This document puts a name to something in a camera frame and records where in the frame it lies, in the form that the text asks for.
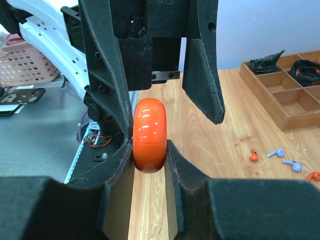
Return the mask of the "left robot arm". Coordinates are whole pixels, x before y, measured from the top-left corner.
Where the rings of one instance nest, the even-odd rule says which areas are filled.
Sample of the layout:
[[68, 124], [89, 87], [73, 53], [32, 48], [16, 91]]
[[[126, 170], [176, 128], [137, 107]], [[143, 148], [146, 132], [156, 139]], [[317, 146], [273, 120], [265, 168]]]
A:
[[0, 23], [71, 82], [108, 135], [133, 135], [129, 93], [182, 77], [189, 99], [224, 120], [216, 0], [3, 0]]

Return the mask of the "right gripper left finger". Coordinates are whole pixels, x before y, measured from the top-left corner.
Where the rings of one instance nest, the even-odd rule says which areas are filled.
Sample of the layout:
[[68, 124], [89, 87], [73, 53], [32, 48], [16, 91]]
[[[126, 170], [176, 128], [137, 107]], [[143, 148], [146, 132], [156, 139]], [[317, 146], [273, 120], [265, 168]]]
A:
[[133, 194], [133, 143], [64, 184], [44, 176], [0, 179], [3, 240], [126, 240]]

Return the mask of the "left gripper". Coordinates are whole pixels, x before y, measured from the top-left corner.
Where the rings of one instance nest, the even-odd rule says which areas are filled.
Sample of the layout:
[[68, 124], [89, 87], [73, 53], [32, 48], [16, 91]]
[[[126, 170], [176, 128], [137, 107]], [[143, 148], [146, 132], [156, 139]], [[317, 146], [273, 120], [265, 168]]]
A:
[[84, 103], [102, 134], [117, 123], [132, 137], [129, 90], [179, 78], [184, 37], [182, 88], [212, 123], [224, 121], [217, 0], [80, 0], [78, 6], [89, 79]]

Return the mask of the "orange earbud charging case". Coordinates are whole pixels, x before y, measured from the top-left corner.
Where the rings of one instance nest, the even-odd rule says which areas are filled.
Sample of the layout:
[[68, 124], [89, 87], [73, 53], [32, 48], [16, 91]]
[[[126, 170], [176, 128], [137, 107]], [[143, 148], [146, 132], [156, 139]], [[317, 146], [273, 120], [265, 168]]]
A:
[[138, 102], [133, 119], [133, 161], [143, 173], [156, 173], [164, 166], [167, 151], [167, 115], [156, 98]]

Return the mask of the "orange earbud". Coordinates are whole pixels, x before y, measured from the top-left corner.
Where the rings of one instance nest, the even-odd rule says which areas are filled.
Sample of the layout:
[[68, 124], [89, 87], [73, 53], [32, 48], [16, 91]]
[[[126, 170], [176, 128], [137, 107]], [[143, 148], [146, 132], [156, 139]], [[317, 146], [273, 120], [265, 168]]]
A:
[[311, 180], [315, 180], [317, 182], [320, 181], [320, 173], [318, 171], [314, 171], [314, 172], [311, 172], [307, 177], [306, 177], [306, 180], [308, 182], [310, 182]]
[[251, 151], [251, 156], [249, 157], [249, 160], [251, 162], [257, 162], [259, 160], [259, 156], [257, 152], [253, 148], [250, 151]]

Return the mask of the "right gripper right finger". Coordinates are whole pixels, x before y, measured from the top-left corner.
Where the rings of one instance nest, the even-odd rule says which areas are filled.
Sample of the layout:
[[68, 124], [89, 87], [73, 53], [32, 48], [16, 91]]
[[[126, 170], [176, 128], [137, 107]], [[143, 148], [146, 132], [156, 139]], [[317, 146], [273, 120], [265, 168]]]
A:
[[317, 240], [320, 191], [304, 180], [211, 178], [167, 142], [171, 240]]

